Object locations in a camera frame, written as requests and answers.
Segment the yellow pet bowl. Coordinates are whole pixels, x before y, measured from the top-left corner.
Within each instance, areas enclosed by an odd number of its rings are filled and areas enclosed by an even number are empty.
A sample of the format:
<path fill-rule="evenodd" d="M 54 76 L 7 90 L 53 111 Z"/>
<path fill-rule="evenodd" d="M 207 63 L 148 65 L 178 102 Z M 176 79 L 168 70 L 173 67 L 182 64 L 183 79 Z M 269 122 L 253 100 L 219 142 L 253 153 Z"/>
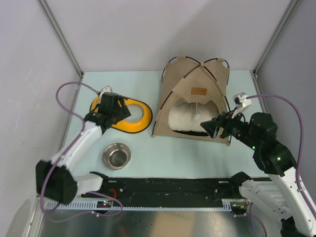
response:
<path fill-rule="evenodd" d="M 113 125 L 112 128 L 130 134 L 146 130 L 153 119 L 151 108 L 144 102 L 128 97 L 124 97 L 124 101 L 131 116 Z"/>

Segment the cream plush cushion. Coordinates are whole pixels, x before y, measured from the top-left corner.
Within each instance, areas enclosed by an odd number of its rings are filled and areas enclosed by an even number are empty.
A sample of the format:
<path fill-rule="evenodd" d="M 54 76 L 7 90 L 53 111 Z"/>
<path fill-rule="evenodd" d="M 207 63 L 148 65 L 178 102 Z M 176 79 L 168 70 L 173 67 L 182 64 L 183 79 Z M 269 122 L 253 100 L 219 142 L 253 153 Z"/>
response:
<path fill-rule="evenodd" d="M 219 110 L 213 101 L 206 104 L 198 103 L 198 111 L 201 115 L 199 121 L 193 121 L 196 110 L 196 102 L 188 103 L 180 99 L 171 107 L 168 116 L 168 125 L 173 131 L 181 132 L 205 132 L 201 123 L 212 120 L 219 115 Z"/>

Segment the stainless steel pet bowl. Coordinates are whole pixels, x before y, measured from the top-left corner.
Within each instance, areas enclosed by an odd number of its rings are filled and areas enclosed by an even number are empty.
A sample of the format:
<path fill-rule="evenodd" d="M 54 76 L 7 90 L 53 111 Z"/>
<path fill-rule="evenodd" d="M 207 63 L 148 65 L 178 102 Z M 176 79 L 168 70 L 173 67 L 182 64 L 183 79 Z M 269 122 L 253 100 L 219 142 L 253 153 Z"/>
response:
<path fill-rule="evenodd" d="M 103 152 L 103 163 L 111 170 L 124 168 L 131 159 L 130 148 L 123 143 L 113 143 Z"/>

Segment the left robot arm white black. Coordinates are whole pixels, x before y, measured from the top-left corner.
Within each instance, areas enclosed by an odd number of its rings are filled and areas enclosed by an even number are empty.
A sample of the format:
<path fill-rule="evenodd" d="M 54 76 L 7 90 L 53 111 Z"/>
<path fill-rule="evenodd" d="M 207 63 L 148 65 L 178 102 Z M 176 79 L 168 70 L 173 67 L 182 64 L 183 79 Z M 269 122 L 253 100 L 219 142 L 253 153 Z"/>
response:
<path fill-rule="evenodd" d="M 71 143 L 50 160 L 36 165 L 36 188 L 41 199 L 69 204 L 78 195 L 94 192 L 99 197 L 109 193 L 109 184 L 101 175 L 89 172 L 75 176 L 76 165 L 86 151 L 106 130 L 131 115 L 125 97 L 105 92 L 97 107 L 82 119 L 82 129 Z"/>

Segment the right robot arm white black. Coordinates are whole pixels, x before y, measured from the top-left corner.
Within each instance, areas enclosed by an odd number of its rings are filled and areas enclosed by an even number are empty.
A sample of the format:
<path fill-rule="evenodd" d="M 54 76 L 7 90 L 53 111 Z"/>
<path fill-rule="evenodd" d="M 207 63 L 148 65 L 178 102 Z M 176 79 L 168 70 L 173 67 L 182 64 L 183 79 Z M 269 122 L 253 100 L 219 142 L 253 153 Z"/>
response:
<path fill-rule="evenodd" d="M 314 237 L 316 235 L 316 206 L 304 191 L 298 175 L 298 163 L 291 151 L 277 140 L 277 125 L 267 113 L 254 113 L 249 122 L 241 121 L 242 114 L 222 113 L 202 122 L 201 127 L 212 138 L 233 136 L 251 148 L 257 167 L 273 181 L 285 203 L 263 191 L 244 172 L 230 178 L 228 192 L 234 198 L 243 196 L 266 215 L 281 221 L 284 237 Z"/>

